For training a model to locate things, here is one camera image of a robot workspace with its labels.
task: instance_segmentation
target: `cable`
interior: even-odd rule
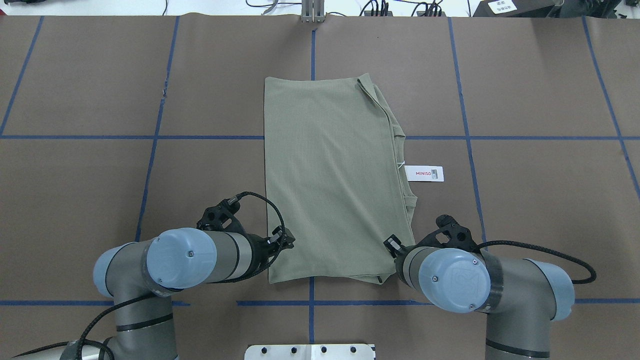
[[[16,355],[14,357],[19,357],[19,356],[25,356],[25,355],[31,355],[31,354],[35,354],[37,352],[41,352],[41,351],[45,351],[45,350],[50,350],[52,348],[56,348],[56,347],[66,347],[69,344],[69,342],[65,342],[65,343],[55,343],[55,344],[51,344],[51,345],[47,345],[44,347],[39,347],[27,352],[23,352],[20,355]],[[89,346],[93,346],[95,348],[99,348],[100,350],[104,351],[111,360],[115,360],[115,356],[113,355],[113,351],[105,344],[98,342],[98,341],[93,341],[93,340],[85,340],[84,341],[85,345],[89,345]]]
[[[65,346],[67,346],[67,344],[69,344],[69,342],[55,343],[55,344],[51,344],[51,345],[46,345],[46,346],[43,346],[43,347],[35,348],[33,350],[29,350],[27,352],[23,352],[23,353],[21,353],[19,355],[16,355],[14,357],[31,355],[31,354],[35,354],[37,352],[41,352],[41,351],[44,351],[44,350],[50,350],[50,349],[56,348],[56,347],[65,347]]]
[[[82,360],[82,347],[85,344],[87,344],[86,336],[89,335],[89,332],[91,331],[91,329],[93,329],[95,324],[97,324],[100,321],[100,319],[104,318],[107,314],[111,313],[112,311],[116,311],[117,309],[120,309],[121,307],[125,307],[127,305],[131,305],[142,300],[151,299],[152,297],[156,297],[156,296],[153,293],[148,293],[146,295],[142,295],[140,297],[136,297],[134,299],[121,302],[117,305],[111,306],[110,308],[106,309],[105,311],[101,312],[98,316],[96,316],[93,319],[93,321],[91,321],[89,325],[87,325],[86,329],[83,331],[82,335],[80,335],[80,338],[78,339],[79,344],[76,350],[76,360]]]
[[[596,270],[593,269],[593,267],[589,264],[587,264],[585,261],[582,261],[580,259],[574,258],[571,255],[567,255],[567,254],[563,254],[562,252],[559,251],[555,251],[552,249],[548,249],[546,247],[542,247],[539,245],[533,245],[533,244],[528,244],[528,243],[519,243],[517,241],[509,241],[509,240],[495,240],[495,241],[488,241],[486,243],[482,243],[482,244],[478,244],[472,252],[476,252],[478,250],[480,250],[483,247],[489,247],[489,246],[494,246],[494,245],[509,245],[509,246],[516,246],[516,247],[522,247],[525,249],[529,249],[529,250],[535,250],[535,251],[540,251],[540,252],[546,252],[547,254],[551,254],[553,256],[557,256],[559,258],[563,258],[565,260],[571,261],[572,263],[576,263],[580,266],[582,266],[583,268],[587,269],[587,271],[589,272],[589,277],[586,279],[582,279],[582,280],[571,280],[572,283],[574,284],[589,284],[590,282],[594,282],[596,280],[597,274],[596,274]]]
[[[273,4],[252,5],[249,3],[249,0],[244,0],[244,3],[247,4],[247,6],[251,6],[252,8],[268,8],[269,6],[273,6]],[[302,5],[302,3],[277,3],[277,5]]]
[[[273,208],[273,210],[276,212],[276,215],[278,215],[278,220],[280,221],[280,227],[282,228],[282,235],[281,235],[280,239],[278,240],[278,248],[276,249],[276,252],[273,254],[273,258],[271,258],[271,260],[269,260],[269,262],[267,262],[262,267],[256,269],[256,271],[254,271],[252,274],[246,275],[246,276],[242,276],[242,277],[238,277],[236,279],[216,281],[215,282],[216,284],[228,283],[228,282],[238,282],[238,281],[242,281],[242,280],[251,279],[252,277],[258,275],[259,273],[267,270],[269,268],[269,266],[271,266],[271,264],[273,264],[273,262],[276,261],[276,259],[278,258],[278,255],[280,255],[281,251],[283,250],[282,244],[287,239],[287,232],[285,231],[285,227],[284,227],[284,219],[282,218],[282,214],[280,213],[280,210],[278,210],[278,207],[275,206],[275,204],[273,204],[273,202],[271,202],[271,200],[269,200],[266,197],[260,195],[259,193],[254,193],[254,192],[241,192],[241,193],[236,195],[236,199],[240,200],[240,199],[242,199],[243,197],[245,197],[247,195],[251,195],[251,196],[257,197],[258,199],[263,200],[264,202],[269,204]]]
[[[427,3],[425,3],[425,2],[423,1],[423,2],[421,2],[421,3],[418,3],[418,5],[416,5],[416,6],[415,6],[415,8],[413,8],[413,11],[411,12],[411,16],[414,16],[414,15],[415,15],[415,11],[416,11],[416,10],[418,10],[418,6],[420,6],[420,5],[424,5],[424,12],[425,12],[425,13],[427,12],[427,9],[428,9],[428,7],[429,7],[429,4],[427,4]]]
[[[373,15],[373,2],[376,3],[376,6],[378,5],[378,0],[369,0],[366,4],[364,4],[358,16],[362,16],[362,14],[364,14],[364,10],[367,8],[369,4],[371,4],[371,15]]]

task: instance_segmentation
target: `clothing tag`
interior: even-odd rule
[[[444,181],[442,167],[405,165],[404,171],[409,181]]]
[[[518,8],[513,4],[512,0],[498,0],[492,3],[488,3],[488,5],[493,13],[508,13],[518,10]]]

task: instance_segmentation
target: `blue grid line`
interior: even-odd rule
[[[456,136],[456,135],[433,135],[433,136],[407,136],[407,140],[619,140],[617,136],[523,136],[523,135],[504,135],[504,136],[490,136],[490,135],[469,135],[469,136]],[[638,140],[640,136],[628,136],[623,137],[626,140]]]
[[[316,278],[309,278],[309,343],[313,344],[316,341],[315,336],[315,325],[314,325],[314,317],[315,317],[315,309],[316,305]]]
[[[263,135],[0,135],[0,139],[18,140],[264,140]],[[470,135],[471,140],[619,140],[618,136],[483,136]],[[625,141],[638,141],[640,136],[622,136]],[[466,140],[464,135],[407,136],[407,140]]]
[[[316,31],[311,31],[311,80],[316,79]]]
[[[583,304],[640,304],[636,298],[595,298],[575,299],[578,305]],[[309,306],[306,300],[261,300],[261,301],[236,301],[241,307],[252,306]],[[430,302],[415,300],[314,300],[313,306],[434,306]]]
[[[23,140],[151,140],[153,135],[2,135],[2,139]]]
[[[593,60],[593,67],[596,70],[596,75],[598,76],[600,87],[602,88],[602,94],[604,95],[604,99],[607,102],[609,114],[611,115],[611,121],[613,121],[613,126],[616,128],[616,134],[618,135],[618,140],[620,141],[620,147],[622,148],[622,153],[625,155],[625,161],[627,162],[627,168],[629,169],[629,173],[631,175],[631,181],[634,184],[634,188],[636,188],[636,195],[638,196],[638,199],[640,199],[640,185],[638,185],[636,172],[634,171],[634,167],[631,164],[631,160],[629,159],[629,153],[627,152],[627,146],[625,145],[625,141],[622,138],[622,132],[620,131],[620,126],[618,125],[618,119],[616,118],[616,113],[613,111],[613,105],[611,105],[609,92],[607,91],[607,87],[604,85],[604,79],[602,79],[602,74],[600,73],[600,66],[598,66],[596,53],[593,50],[593,44],[591,43],[591,35],[589,34],[589,26],[587,25],[587,18],[585,16],[582,17],[582,27],[584,28],[584,34],[587,38],[587,45],[589,46],[589,52],[591,53],[591,59]]]
[[[31,53],[33,53],[33,48],[36,45],[36,41],[38,40],[38,35],[40,34],[40,29],[42,29],[43,21],[44,21],[44,16],[41,16],[40,20],[38,21],[38,26],[36,27],[36,31],[35,33],[33,33],[33,38],[31,39],[31,45],[29,46],[29,50],[27,51],[27,56],[25,56],[24,62],[22,63],[22,68],[20,69],[18,80],[15,82],[15,87],[13,88],[13,92],[11,93],[11,99],[9,99],[9,104],[6,106],[6,112],[4,113],[2,124],[0,125],[0,135],[4,133],[4,127],[6,126],[6,122],[9,121],[9,114],[11,113],[11,108],[13,107],[15,96],[18,94],[18,89],[20,88],[20,84],[22,83],[22,77],[24,76],[24,71],[27,69],[27,64],[29,63],[29,59],[31,58]]]
[[[316,29],[311,31],[311,80],[316,80]],[[316,300],[316,278],[309,277],[309,343],[313,344],[316,341],[314,319],[316,312],[314,308],[314,302]]]
[[[456,53],[456,39],[453,35],[453,21],[450,17],[449,21],[449,38],[451,39],[451,52],[453,54],[453,66],[456,70],[456,82],[458,83],[458,96],[460,98],[460,110],[462,112],[462,123],[465,126],[465,139],[467,141],[467,154],[469,156],[469,165],[471,166],[471,180],[474,185],[474,194],[476,195],[476,209],[480,218],[480,228],[482,229],[482,242],[486,243],[486,231],[484,230],[484,217],[482,215],[482,205],[480,203],[480,191],[478,190],[478,180],[476,177],[476,164],[474,163],[473,150],[471,149],[471,137],[469,134],[469,124],[467,122],[467,108],[465,106],[465,98],[462,95],[462,81],[460,80],[460,66],[458,65],[458,54]]]
[[[187,302],[172,301],[173,306],[191,306]],[[101,300],[0,300],[0,306],[113,306],[113,301]]]
[[[576,304],[640,304],[640,299],[575,299]]]
[[[149,181],[151,180],[151,170],[154,167],[154,160],[156,157],[156,148],[158,144],[158,138],[160,135],[160,125],[162,124],[162,115],[164,111],[164,102],[166,101],[166,89],[169,87],[169,75],[171,74],[171,64],[173,61],[173,51],[175,50],[175,39],[178,35],[178,26],[180,25],[180,17],[175,18],[175,25],[173,26],[173,38],[171,40],[171,49],[169,50],[169,60],[166,64],[166,78],[164,79],[164,88],[162,99],[160,100],[160,108],[158,109],[158,118],[156,121],[156,131],[154,133],[154,143],[151,146],[151,156],[149,157],[149,166],[147,167],[147,178],[145,179],[145,189],[142,192],[142,203],[140,204],[140,213],[138,215],[138,226],[136,228],[135,241],[140,241],[140,234],[142,233],[142,218],[145,215],[147,207],[147,196],[149,191]]]

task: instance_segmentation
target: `metal bracket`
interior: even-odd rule
[[[252,345],[244,360],[375,360],[373,344]]]
[[[301,0],[302,22],[324,22],[324,0]]]

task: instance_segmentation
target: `olive green fabric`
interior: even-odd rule
[[[404,133],[368,74],[264,87],[267,196],[296,237],[269,281],[333,276],[381,284],[396,272],[382,244],[413,244],[416,196],[401,164]],[[269,209],[269,228],[278,217]]]

